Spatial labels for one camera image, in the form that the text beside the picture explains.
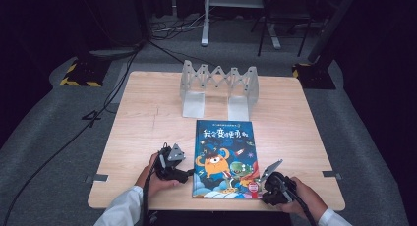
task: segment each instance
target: cartoon illustration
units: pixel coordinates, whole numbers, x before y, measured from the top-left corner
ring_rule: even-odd
[[[209,178],[211,174],[216,173],[224,173],[226,176],[230,176],[229,165],[226,161],[230,156],[229,151],[226,148],[221,148],[220,150],[226,153],[224,157],[216,152],[210,152],[206,154],[205,164],[200,162],[202,159],[201,156],[196,158],[196,164],[205,167],[207,178]]]
[[[252,129],[251,122],[197,121],[193,197],[258,197]]]

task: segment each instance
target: white sleeve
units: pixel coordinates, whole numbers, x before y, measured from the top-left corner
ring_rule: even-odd
[[[351,226],[343,217],[328,208],[319,220],[319,226]]]
[[[141,187],[130,188],[110,203],[94,226],[135,225],[141,216],[142,197]]]

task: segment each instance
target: yellow black hazard tape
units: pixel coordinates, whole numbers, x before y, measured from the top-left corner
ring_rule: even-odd
[[[291,69],[303,88],[336,89],[328,70],[320,70],[315,64],[297,63]]]
[[[110,61],[96,61],[88,64],[75,60],[60,85],[103,86],[110,63]]]

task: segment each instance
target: black cable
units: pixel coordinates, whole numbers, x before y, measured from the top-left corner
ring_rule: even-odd
[[[214,63],[209,62],[209,61],[206,61],[206,60],[203,60],[203,59],[201,59],[201,58],[198,58],[198,57],[193,57],[193,56],[189,56],[189,55],[184,54],[184,53],[181,53],[181,52],[175,52],[175,51],[172,51],[172,50],[170,50],[170,49],[160,47],[160,46],[158,46],[158,45],[154,44],[154,43],[153,43],[153,42],[151,42],[151,41],[149,41],[149,43],[150,43],[152,46],[156,47],[157,49],[159,49],[159,50],[161,50],[161,51],[165,52],[166,54],[168,54],[169,56],[173,57],[176,61],[178,61],[178,62],[179,62],[179,63],[181,63],[181,64],[184,64],[184,61],[180,60],[178,57],[176,57],[176,56],[172,55],[171,53],[180,54],[180,55],[183,55],[183,56],[186,56],[186,57],[190,57],[190,58],[193,58],[193,59],[196,59],[196,60],[202,61],[202,62],[206,62],[206,63],[208,63],[209,65],[212,65],[212,66],[214,66],[214,67],[216,67],[216,66],[217,66],[217,65],[215,65]]]
[[[212,62],[205,61],[205,60],[203,60],[203,59],[201,59],[201,58],[198,58],[198,57],[189,56],[189,55],[187,55],[187,54],[184,54],[184,53],[181,53],[181,52],[172,51],[172,50],[167,49],[167,48],[163,48],[163,49],[164,49],[164,50],[167,50],[167,51],[169,51],[169,52],[171,52],[171,53],[180,54],[180,55],[183,55],[183,56],[186,56],[186,57],[189,57],[189,58],[193,58],[193,59],[196,59],[196,60],[199,60],[199,61],[202,61],[202,62],[206,62],[207,64],[209,64],[209,65],[211,65],[211,66],[214,66],[214,67],[216,67],[216,66],[217,66],[217,65],[213,64]]]
[[[134,58],[136,57],[136,55],[138,55],[140,50],[138,50],[129,60],[129,63],[127,65],[128,70],[130,66],[132,65],[132,62],[134,60]],[[18,200],[19,196],[21,195],[21,193],[24,191],[24,189],[26,188],[26,186],[30,183],[30,181],[36,177],[36,175],[53,159],[55,158],[55,156],[57,156],[59,153],[61,153],[65,148],[67,148],[80,134],[82,134],[89,126],[92,122],[95,121],[95,119],[106,109],[106,107],[111,103],[111,101],[114,99],[114,97],[116,96],[117,92],[120,90],[120,87],[117,89],[117,91],[113,94],[113,96],[108,100],[108,102],[104,105],[103,108],[101,108],[101,110],[99,110],[93,117],[92,119],[78,132],[76,133],[69,141],[67,141],[61,148],[58,149],[58,151],[56,151],[51,157],[49,157],[39,168],[37,168],[37,170],[25,181],[25,183],[23,184],[23,186],[19,189],[18,193],[15,195],[15,197],[13,198],[12,203],[9,205],[9,209],[7,210],[5,219],[3,221],[3,226],[7,225],[7,221],[9,220],[10,214],[12,213],[12,209],[15,206],[16,201]]]
[[[198,18],[196,18],[195,20],[189,20],[188,23],[186,23],[186,21],[183,21],[183,23],[179,26],[175,26],[175,24],[178,23],[178,21],[177,21],[172,26],[170,26],[168,28],[158,29],[158,30],[168,29],[168,31],[166,33],[166,36],[157,36],[157,35],[152,34],[152,39],[155,39],[155,40],[172,39],[172,38],[176,37],[177,35],[179,35],[182,32],[189,32],[189,31],[192,31],[196,28],[202,27],[203,25],[200,25],[200,23],[204,20],[203,16],[204,15],[201,15]]]
[[[157,25],[157,28],[153,28],[153,30],[166,30],[166,29],[168,29],[168,28],[174,28],[174,27],[176,27],[175,25],[178,23],[178,20],[177,21],[174,21],[174,23],[173,24],[171,24],[171,26],[167,26],[166,25],[166,23],[164,23],[164,22],[160,22],[160,23],[151,23],[152,25]]]
[[[148,40],[148,42],[152,45],[152,46],[154,46],[154,47],[156,47],[156,48],[158,48],[159,50],[161,50],[161,51],[163,51],[163,52],[165,52],[166,54],[168,54],[169,56],[171,56],[172,58],[174,58],[176,61],[178,61],[180,64],[184,64],[184,61],[181,61],[180,59],[178,59],[178,57],[176,57],[176,56],[174,56],[174,55],[172,55],[171,53],[169,53],[169,52],[167,52],[165,49],[163,49],[162,47],[160,47],[160,46],[158,46],[158,45],[156,45],[156,44],[154,44],[152,41],[150,41],[150,40]]]
[[[153,169],[155,167],[155,164],[157,162],[159,158],[159,152],[158,152],[158,156],[156,157],[155,161],[153,162],[152,166],[149,169],[147,178],[145,179],[145,184],[144,184],[144,188],[142,189],[142,193],[143,193],[143,207],[141,208],[141,216],[140,219],[142,219],[142,224],[148,226],[149,225],[149,219],[148,219],[148,189],[149,189],[149,183],[150,183],[150,177],[153,174]]]
[[[94,18],[94,20],[95,20],[95,23],[97,24],[97,26],[100,28],[100,30],[104,33],[104,35],[106,35],[107,36],[107,38],[110,40],[110,41],[112,41],[112,42],[114,42],[114,43],[116,43],[117,45],[120,45],[120,46],[136,46],[136,44],[134,44],[134,45],[132,45],[132,44],[123,44],[123,43],[120,43],[119,41],[117,41],[117,40],[114,40],[105,30],[104,30],[104,28],[101,26],[101,24],[100,24],[100,22],[98,21],[98,18],[95,16],[95,14],[94,14],[94,12],[92,11],[92,8],[89,6],[89,3],[87,2],[87,0],[83,0],[84,1],[84,3],[86,4],[86,6],[87,6],[87,8],[89,9],[89,12],[91,13],[91,15],[92,15],[92,17]]]
[[[171,26],[167,26],[167,25],[165,25],[165,27],[163,27],[163,28],[156,28],[155,30],[154,30],[154,32],[156,32],[156,31],[158,31],[158,32],[162,32],[162,31],[167,31],[168,32],[168,34],[167,34],[167,36],[170,34],[170,33],[172,33],[173,31],[176,31],[177,29],[181,29],[181,30],[183,30],[183,28],[188,28],[188,27],[190,27],[194,22],[196,22],[197,20],[191,20],[191,21],[189,21],[188,23],[186,23],[186,21],[183,21],[180,25],[178,25],[178,26],[176,26],[176,24],[178,23],[178,21],[176,21],[174,24],[172,24]]]
[[[296,194],[292,193],[291,191],[287,191],[287,192],[290,194],[292,198],[295,198],[298,201],[298,203],[300,203],[301,207],[303,208],[304,214],[306,214],[307,219],[310,222],[310,225],[316,226],[317,225],[316,221],[314,220],[313,215],[309,210],[309,206],[307,206],[307,204],[302,199],[300,199],[300,197],[298,197]]]
[[[98,55],[98,54],[91,54],[91,55],[99,61],[115,61],[115,60],[123,59],[123,58],[134,55],[135,52],[139,50],[140,47],[142,47],[141,44],[143,43],[140,42],[138,46],[132,48],[132,50],[128,52],[115,53],[111,55]]]
[[[104,100],[104,109],[107,111],[107,112],[109,112],[109,113],[112,113],[112,114],[116,114],[117,112],[115,112],[115,111],[111,111],[111,110],[108,110],[107,109],[107,106],[110,104],[110,102],[108,102],[108,104],[106,104],[107,103],[107,101],[108,101],[108,98],[111,96],[111,94],[113,94],[113,92],[114,92],[114,97],[116,96],[116,94],[119,92],[119,90],[121,89],[121,87],[122,87],[122,84],[123,84],[123,82],[125,82],[125,80],[126,80],[126,78],[127,78],[127,76],[128,76],[128,74],[129,74],[129,71],[130,71],[130,67],[131,67],[131,65],[132,65],[132,62],[133,62],[133,59],[135,59],[135,57],[136,57],[136,55],[138,54],[138,52],[139,51],[141,51],[142,50],[142,48],[144,47],[144,44],[143,43],[140,43],[140,45],[139,45],[139,47],[137,48],[137,51],[136,51],[136,53],[132,56],[132,58],[130,59],[130,60],[128,60],[128,63],[126,64],[126,72],[125,72],[125,74],[123,75],[123,77],[120,79],[120,81],[116,84],[116,86],[111,90],[111,92],[107,95],[107,97],[105,98],[105,100]]]

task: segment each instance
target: wooden table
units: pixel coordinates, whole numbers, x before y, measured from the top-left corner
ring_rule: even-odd
[[[107,182],[94,182],[89,206],[105,208],[130,188],[165,142],[178,143],[186,158],[177,168],[194,167],[196,119],[182,117],[180,73],[133,72],[127,82],[97,174]],[[344,208],[328,156],[297,79],[259,77],[260,96],[253,122],[260,172],[276,160],[277,171],[297,176],[316,190],[334,210]],[[207,90],[204,119],[227,120],[227,93]],[[190,177],[184,185],[159,192],[149,200],[154,210],[276,210],[257,199],[192,198]]]

